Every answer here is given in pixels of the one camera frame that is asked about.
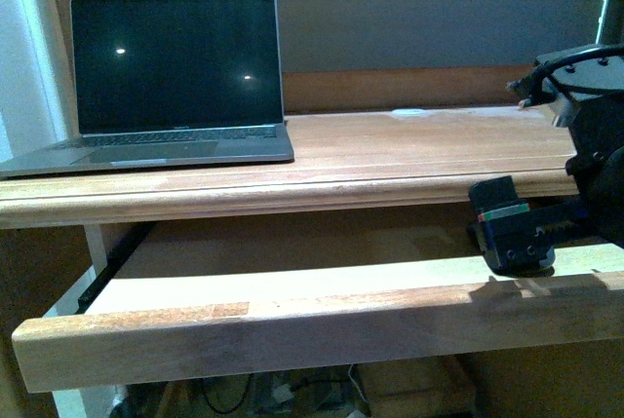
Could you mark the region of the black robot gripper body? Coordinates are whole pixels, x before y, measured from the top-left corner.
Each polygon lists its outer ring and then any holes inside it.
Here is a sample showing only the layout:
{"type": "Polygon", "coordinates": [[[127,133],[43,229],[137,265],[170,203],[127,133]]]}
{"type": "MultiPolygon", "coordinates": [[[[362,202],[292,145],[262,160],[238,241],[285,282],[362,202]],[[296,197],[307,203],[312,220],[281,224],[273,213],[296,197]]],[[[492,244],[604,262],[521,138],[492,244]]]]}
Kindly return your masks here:
{"type": "Polygon", "coordinates": [[[507,84],[522,108],[549,106],[576,155],[565,164],[596,232],[623,244],[623,46],[594,44],[541,55],[507,84]]]}

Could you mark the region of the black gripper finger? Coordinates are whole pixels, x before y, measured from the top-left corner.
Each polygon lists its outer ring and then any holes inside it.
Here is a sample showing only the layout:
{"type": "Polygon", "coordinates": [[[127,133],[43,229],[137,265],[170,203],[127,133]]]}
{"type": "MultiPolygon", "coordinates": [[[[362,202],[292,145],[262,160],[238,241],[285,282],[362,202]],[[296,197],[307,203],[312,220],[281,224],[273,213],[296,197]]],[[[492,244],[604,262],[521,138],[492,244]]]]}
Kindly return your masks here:
{"type": "Polygon", "coordinates": [[[593,225],[577,200],[533,209],[518,196],[511,176],[478,182],[468,191],[475,221],[468,233],[489,269],[500,276],[543,273],[555,246],[591,237],[593,225]]]}

